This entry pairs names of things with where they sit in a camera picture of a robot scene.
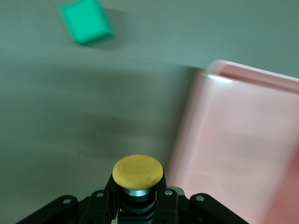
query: green cube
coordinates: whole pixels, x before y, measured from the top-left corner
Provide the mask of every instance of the green cube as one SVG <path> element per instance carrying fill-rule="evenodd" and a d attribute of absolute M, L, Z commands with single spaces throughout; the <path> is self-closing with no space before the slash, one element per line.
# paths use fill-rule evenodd
<path fill-rule="evenodd" d="M 111 28 L 97 0 L 80 0 L 60 7 L 73 41 L 87 44 L 110 37 Z"/>

